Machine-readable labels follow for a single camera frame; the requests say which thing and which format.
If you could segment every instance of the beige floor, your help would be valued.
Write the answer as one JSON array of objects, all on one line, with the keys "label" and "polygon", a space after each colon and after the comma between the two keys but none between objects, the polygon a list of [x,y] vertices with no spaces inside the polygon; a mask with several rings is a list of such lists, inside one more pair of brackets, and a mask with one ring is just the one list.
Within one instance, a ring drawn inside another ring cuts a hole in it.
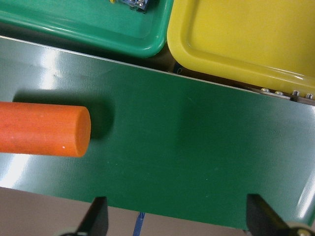
[{"label": "beige floor", "polygon": [[[79,225],[90,204],[0,188],[0,236],[58,236]],[[136,211],[109,207],[107,236],[132,236]],[[141,236],[245,236],[242,230],[146,214]]]}]

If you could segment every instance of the orange object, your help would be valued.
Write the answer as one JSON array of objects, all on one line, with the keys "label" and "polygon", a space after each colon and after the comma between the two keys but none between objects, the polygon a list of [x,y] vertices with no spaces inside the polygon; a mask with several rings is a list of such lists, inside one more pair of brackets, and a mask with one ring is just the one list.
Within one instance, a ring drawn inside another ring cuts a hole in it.
[{"label": "orange object", "polygon": [[0,102],[0,152],[81,157],[90,133],[85,107]]}]

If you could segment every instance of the table surface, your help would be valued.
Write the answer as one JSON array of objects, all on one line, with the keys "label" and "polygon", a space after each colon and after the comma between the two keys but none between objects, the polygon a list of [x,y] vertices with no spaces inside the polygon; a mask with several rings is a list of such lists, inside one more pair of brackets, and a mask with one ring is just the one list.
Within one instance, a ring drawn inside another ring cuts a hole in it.
[{"label": "table surface", "polygon": [[312,106],[8,38],[0,68],[1,101],[92,119],[82,158],[1,153],[1,187],[242,229],[259,193],[284,220],[313,221]]}]

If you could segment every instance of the plastic tray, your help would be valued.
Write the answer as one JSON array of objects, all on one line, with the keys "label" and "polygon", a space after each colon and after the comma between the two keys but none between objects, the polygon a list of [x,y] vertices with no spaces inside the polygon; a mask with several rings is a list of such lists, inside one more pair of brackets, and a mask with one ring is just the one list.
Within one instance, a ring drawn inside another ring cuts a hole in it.
[{"label": "plastic tray", "polygon": [[0,0],[0,21],[146,58],[166,42],[173,0],[151,0],[145,14],[108,0]]},{"label": "plastic tray", "polygon": [[189,69],[315,94],[315,1],[174,0],[167,40]]}]

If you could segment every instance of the orange cylinder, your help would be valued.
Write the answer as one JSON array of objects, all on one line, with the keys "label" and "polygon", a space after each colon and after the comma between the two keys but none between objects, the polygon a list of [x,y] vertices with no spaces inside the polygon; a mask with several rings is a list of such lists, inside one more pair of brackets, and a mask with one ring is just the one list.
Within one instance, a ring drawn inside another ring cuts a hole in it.
[{"label": "orange cylinder", "polygon": [[85,107],[0,102],[0,152],[81,157],[90,133]]}]

